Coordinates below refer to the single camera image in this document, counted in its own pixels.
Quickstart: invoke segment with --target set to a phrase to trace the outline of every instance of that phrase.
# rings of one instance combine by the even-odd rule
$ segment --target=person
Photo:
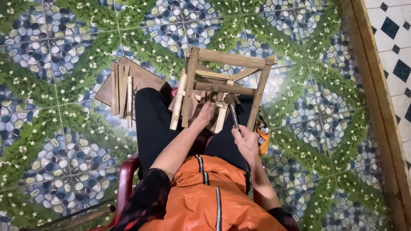
[[[187,156],[212,120],[207,99],[188,128],[170,130],[170,99],[152,88],[135,95],[140,182],[111,231],[298,231],[282,208],[258,153],[258,134],[247,130],[253,97],[239,95],[240,130],[229,115],[203,154]],[[245,161],[251,172],[246,173]],[[250,177],[254,201],[248,196]]]

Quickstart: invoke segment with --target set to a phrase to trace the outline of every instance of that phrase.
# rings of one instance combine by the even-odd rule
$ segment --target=knee
[[[135,101],[137,102],[140,99],[153,98],[158,95],[160,95],[160,92],[154,88],[142,88],[136,92],[136,95],[134,96],[134,98],[135,98]]]

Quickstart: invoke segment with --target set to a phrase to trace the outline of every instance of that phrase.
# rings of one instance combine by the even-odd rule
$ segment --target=pebble pattern tile
[[[109,63],[124,55],[176,87],[190,45],[259,58],[277,55],[262,100],[270,129],[263,162],[300,230],[387,227],[378,144],[366,105],[353,101],[351,91],[330,90],[324,79],[333,74],[358,96],[363,92],[346,25],[332,1],[129,2],[15,1],[9,6],[16,12],[24,6],[18,15],[0,10],[2,230],[39,226],[112,198],[120,164],[137,145],[135,126],[128,128],[94,99],[110,74]],[[9,80],[1,72],[9,72],[10,64],[27,70],[29,81],[52,86],[53,95],[42,101],[27,95],[29,86],[19,88],[25,76]],[[226,74],[244,69],[205,64]],[[259,79],[257,72],[238,83],[256,88]],[[32,145],[31,137],[43,132]],[[30,161],[19,166],[24,156]],[[358,199],[353,189],[367,196]]]

